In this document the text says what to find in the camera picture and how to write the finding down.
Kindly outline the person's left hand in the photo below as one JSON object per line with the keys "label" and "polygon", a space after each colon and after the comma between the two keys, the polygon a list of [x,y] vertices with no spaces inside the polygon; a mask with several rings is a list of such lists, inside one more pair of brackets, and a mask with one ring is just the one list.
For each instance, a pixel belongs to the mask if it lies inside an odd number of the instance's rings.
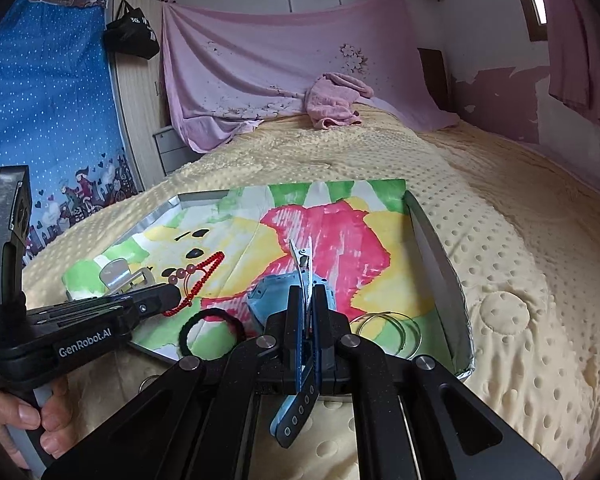
{"label": "person's left hand", "polygon": [[53,458],[59,458],[79,441],[68,378],[55,379],[52,391],[41,411],[10,393],[0,391],[0,442],[19,468],[28,469],[29,466],[10,437],[7,426],[21,430],[43,427],[41,445]]}

